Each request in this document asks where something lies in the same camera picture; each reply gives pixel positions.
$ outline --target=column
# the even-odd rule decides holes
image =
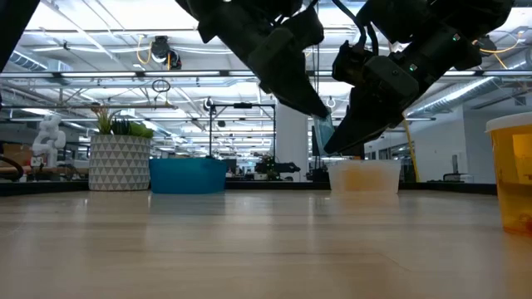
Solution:
[[[281,174],[291,176],[294,182],[306,182],[308,172],[308,116],[282,104],[277,104],[276,161],[294,162],[300,173]]]

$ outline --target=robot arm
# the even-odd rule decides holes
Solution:
[[[328,111],[305,74],[303,49],[323,40],[312,0],[176,0],[199,21],[204,42],[218,36],[282,104],[325,118]],[[350,109],[325,146],[338,152],[377,138],[398,125],[402,112],[452,67],[481,64],[475,39],[501,26],[514,0],[367,0],[354,16],[360,40],[348,42],[332,66],[332,77],[355,87]],[[390,42],[409,43],[403,52],[378,56],[377,27]],[[367,33],[372,51],[365,49]]]
[[[59,130],[61,117],[57,115],[48,115],[39,124],[39,135],[33,141],[33,156],[47,154],[47,166],[55,167],[57,165],[57,149],[65,147],[67,137],[65,132]]]

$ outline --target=yellow bin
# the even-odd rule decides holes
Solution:
[[[532,237],[532,112],[488,121],[499,195],[507,233]]]

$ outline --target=lid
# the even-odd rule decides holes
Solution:
[[[532,125],[532,112],[507,115],[490,120],[485,125],[485,129],[486,131],[491,132],[492,130],[500,130],[522,125]]]

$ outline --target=white geometric planter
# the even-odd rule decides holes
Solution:
[[[91,137],[89,188],[146,190],[150,184],[150,139],[127,135]]]

